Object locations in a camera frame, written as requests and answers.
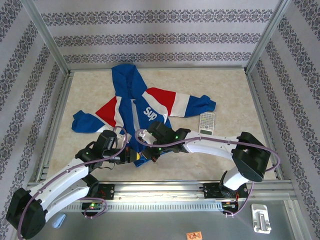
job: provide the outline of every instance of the robotic arm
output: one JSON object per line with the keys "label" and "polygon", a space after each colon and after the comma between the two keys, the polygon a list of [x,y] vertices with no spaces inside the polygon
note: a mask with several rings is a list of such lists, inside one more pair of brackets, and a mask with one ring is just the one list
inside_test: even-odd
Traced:
{"label": "robotic arm", "polygon": [[[28,191],[23,188],[15,191],[5,219],[15,229],[18,229],[25,207],[36,196],[28,206],[21,226],[21,235],[25,239],[30,239],[40,232],[54,214],[72,202],[83,197],[95,197],[99,181],[90,173],[99,168],[103,162],[85,163],[105,159],[121,151],[121,149],[112,148],[114,145],[117,145],[117,134],[110,130],[104,130],[96,142],[93,141],[81,149],[75,158],[54,176]],[[139,158],[139,154],[126,147],[108,162],[128,164]]]}
{"label": "robotic arm", "polygon": [[[230,197],[230,193],[248,181],[262,182],[271,155],[264,149],[245,146],[259,145],[264,147],[248,132],[242,132],[237,137],[211,136],[185,128],[173,131],[163,123],[154,122],[148,130],[143,130],[138,134],[139,138],[148,143],[144,144],[148,147],[142,152],[142,155],[154,162],[157,161],[161,153],[170,151],[174,153],[204,153],[234,161],[235,167],[226,171],[220,181],[219,188],[225,197]],[[177,144],[165,147],[165,145],[175,142]]]}
{"label": "robotic arm", "polygon": [[[184,128],[173,131],[163,123],[154,122],[148,130],[137,132],[135,137],[141,144],[149,145],[142,155],[154,162],[166,152],[206,153],[233,160],[236,167],[223,174],[217,189],[220,196],[226,198],[233,196],[236,190],[248,181],[262,182],[270,157],[270,153],[266,150],[243,146],[255,144],[263,147],[248,132],[242,132],[238,137],[214,136],[214,141],[212,141],[213,136]],[[233,148],[230,143],[239,144]],[[67,205],[83,197],[95,197],[99,181],[90,173],[99,168],[103,160],[89,162],[114,156],[121,151],[121,149],[113,148],[114,145],[117,145],[117,134],[105,130],[99,135],[96,142],[91,142],[80,150],[75,158],[54,176],[31,190],[18,189],[11,199],[6,220],[18,229],[23,211],[27,208],[21,225],[21,235],[25,239],[30,239],[40,232],[55,213]],[[107,161],[115,164],[128,164],[138,159],[139,155],[126,147],[124,151]],[[48,187],[42,189],[47,183],[50,183]]]}

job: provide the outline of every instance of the table surface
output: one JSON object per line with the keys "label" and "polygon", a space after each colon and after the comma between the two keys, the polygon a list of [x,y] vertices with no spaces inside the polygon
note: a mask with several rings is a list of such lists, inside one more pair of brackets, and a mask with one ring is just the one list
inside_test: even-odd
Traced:
{"label": "table surface", "polygon": [[[146,85],[164,90],[209,96],[216,102],[214,135],[239,136],[250,132],[263,144],[263,132],[243,69],[139,69]],[[115,95],[111,70],[77,71],[74,74],[59,133],[49,164],[48,177],[65,167],[75,154],[99,133],[72,131],[73,114],[79,110],[94,114]],[[200,116],[169,117],[172,128],[199,130]],[[113,164],[103,163],[103,167]],[[204,153],[167,153],[156,163],[149,161],[140,167],[133,163],[116,165],[113,170],[96,169],[92,172],[100,181],[168,181],[220,180],[235,164],[228,159]],[[273,171],[264,179],[276,179]]]}

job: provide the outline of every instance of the red white and blue jacket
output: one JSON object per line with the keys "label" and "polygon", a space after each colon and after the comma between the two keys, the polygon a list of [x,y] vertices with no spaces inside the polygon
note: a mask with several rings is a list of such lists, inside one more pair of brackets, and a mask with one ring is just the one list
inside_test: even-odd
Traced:
{"label": "red white and blue jacket", "polygon": [[[77,112],[72,130],[77,133],[100,133],[121,126],[134,136],[138,129],[147,129],[159,121],[171,128],[168,117],[192,117],[214,111],[216,103],[206,95],[195,97],[155,87],[147,88],[135,65],[122,64],[112,68],[115,96],[95,115]],[[131,137],[129,147],[140,153],[145,148]],[[146,160],[136,161],[136,166]]]}

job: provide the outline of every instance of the orange label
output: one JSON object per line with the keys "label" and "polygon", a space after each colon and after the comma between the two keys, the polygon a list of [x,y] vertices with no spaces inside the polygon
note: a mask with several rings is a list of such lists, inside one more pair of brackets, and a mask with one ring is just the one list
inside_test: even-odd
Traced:
{"label": "orange label", "polygon": [[187,240],[202,240],[202,234],[200,231],[189,232],[186,234]]}

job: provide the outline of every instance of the patterned wallpaper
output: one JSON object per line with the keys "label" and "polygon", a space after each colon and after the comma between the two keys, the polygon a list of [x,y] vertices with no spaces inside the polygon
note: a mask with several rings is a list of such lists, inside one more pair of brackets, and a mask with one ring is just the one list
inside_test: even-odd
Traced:
{"label": "patterned wallpaper", "polygon": [[245,66],[278,0],[37,0],[71,69]]}
{"label": "patterned wallpaper", "polygon": [[41,159],[63,74],[18,0],[0,0],[0,239],[11,197]]}
{"label": "patterned wallpaper", "polygon": [[292,1],[251,73],[312,239],[320,239],[319,19],[319,1]]}

